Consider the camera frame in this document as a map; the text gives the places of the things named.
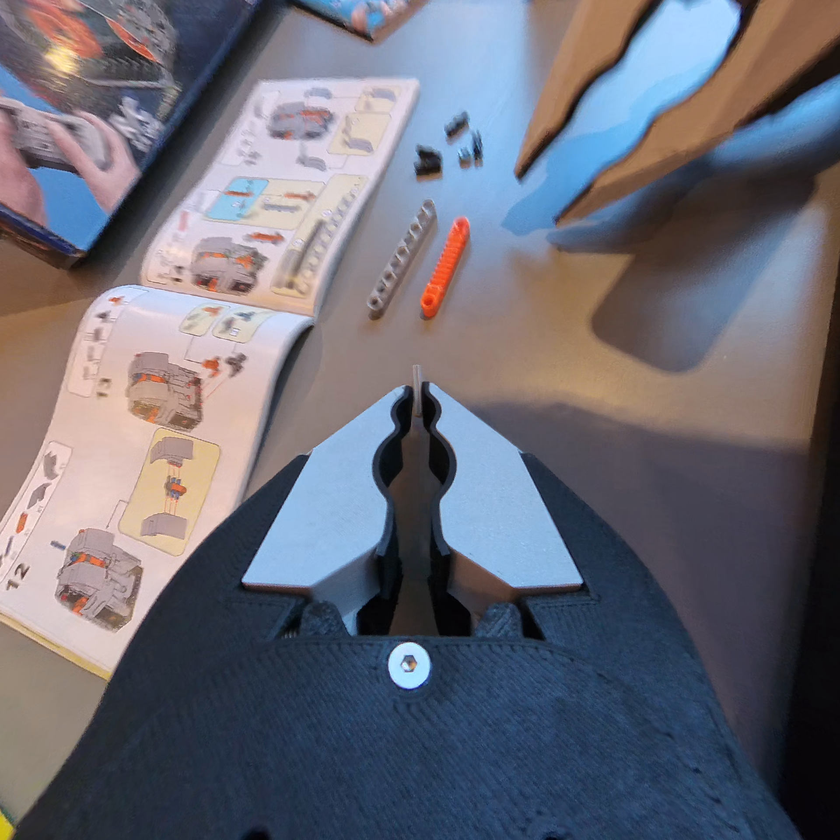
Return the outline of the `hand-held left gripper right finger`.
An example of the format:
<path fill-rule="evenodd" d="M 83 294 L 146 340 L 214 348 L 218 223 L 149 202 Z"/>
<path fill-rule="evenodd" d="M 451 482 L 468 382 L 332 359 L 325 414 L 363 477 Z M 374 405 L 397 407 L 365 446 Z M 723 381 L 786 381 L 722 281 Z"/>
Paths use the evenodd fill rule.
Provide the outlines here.
<path fill-rule="evenodd" d="M 428 587 L 440 634 L 470 634 L 496 603 L 579 592 L 585 583 L 525 454 L 431 382 L 422 385 L 429 468 Z"/>

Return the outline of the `blue toy robot box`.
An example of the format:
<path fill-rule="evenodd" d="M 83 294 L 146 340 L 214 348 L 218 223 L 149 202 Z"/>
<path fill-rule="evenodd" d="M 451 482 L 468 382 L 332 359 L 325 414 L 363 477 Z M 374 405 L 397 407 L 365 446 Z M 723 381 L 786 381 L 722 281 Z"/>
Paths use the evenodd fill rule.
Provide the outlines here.
<path fill-rule="evenodd" d="M 82 258 L 183 121 L 260 2 L 1 2 L 2 129 L 36 207 L 2 236 Z"/>

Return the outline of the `orange toothed beam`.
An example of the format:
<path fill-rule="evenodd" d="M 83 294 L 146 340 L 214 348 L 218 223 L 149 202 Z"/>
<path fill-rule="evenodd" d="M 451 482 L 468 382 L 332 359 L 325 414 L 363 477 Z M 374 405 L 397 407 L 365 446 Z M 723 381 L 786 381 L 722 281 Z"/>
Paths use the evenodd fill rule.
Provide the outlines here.
<path fill-rule="evenodd" d="M 469 237 L 468 218 L 457 217 L 449 229 L 442 253 L 421 296 L 421 311 L 425 319 L 432 319 L 438 314 L 469 243 Z"/>

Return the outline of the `grey holed beam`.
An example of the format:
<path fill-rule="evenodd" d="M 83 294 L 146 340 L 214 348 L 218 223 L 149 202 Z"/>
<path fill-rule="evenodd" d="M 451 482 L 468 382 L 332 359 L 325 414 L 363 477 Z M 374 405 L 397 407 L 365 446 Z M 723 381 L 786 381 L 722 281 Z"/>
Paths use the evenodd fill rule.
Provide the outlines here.
<path fill-rule="evenodd" d="M 394 294 L 408 274 L 412 264 L 437 225 L 437 209 L 430 198 L 418 208 L 404 236 L 378 276 L 367 297 L 368 318 L 379 319 L 388 309 Z"/>

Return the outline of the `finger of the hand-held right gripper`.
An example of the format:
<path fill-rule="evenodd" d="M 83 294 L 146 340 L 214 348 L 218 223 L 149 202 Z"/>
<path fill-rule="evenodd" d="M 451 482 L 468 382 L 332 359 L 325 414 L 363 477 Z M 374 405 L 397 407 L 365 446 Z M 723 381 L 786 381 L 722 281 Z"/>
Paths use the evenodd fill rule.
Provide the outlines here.
<path fill-rule="evenodd" d="M 562 211 L 557 224 L 590 215 L 714 149 L 823 58 L 838 35 L 838 1 L 756 2 L 715 73 L 662 112 L 626 157 Z"/>
<path fill-rule="evenodd" d="M 614 68 L 659 1 L 581 1 L 533 110 L 515 165 L 522 179 L 564 129 L 592 83 Z"/>

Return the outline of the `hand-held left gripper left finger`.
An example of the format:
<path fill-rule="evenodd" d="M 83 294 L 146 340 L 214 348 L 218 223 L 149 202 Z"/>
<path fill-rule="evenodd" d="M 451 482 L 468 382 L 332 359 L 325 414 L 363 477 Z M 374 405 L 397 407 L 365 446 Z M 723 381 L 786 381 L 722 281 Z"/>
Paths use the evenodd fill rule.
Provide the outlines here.
<path fill-rule="evenodd" d="M 350 634 L 374 599 L 398 588 L 390 486 L 403 468 L 408 386 L 382 399 L 316 446 L 241 580 L 259 592 L 330 602 Z"/>

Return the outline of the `blue cover booklet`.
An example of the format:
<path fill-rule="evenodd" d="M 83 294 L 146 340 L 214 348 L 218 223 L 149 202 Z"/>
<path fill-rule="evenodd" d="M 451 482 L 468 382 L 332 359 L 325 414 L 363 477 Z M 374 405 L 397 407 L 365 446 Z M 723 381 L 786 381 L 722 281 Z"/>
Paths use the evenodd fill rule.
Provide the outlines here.
<path fill-rule="evenodd" d="M 428 1 L 290 1 L 300 10 L 371 43 L 388 36 Z"/>

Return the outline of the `open instruction booklet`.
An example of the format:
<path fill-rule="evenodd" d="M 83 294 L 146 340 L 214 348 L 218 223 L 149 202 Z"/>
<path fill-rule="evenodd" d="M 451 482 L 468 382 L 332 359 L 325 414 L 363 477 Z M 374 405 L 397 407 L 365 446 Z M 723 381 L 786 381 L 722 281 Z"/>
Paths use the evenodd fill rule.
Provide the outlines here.
<path fill-rule="evenodd" d="M 2 519 L 2 622 L 104 679 L 238 506 L 287 357 L 417 104 L 415 78 L 256 84 L 138 285 L 80 322 Z"/>

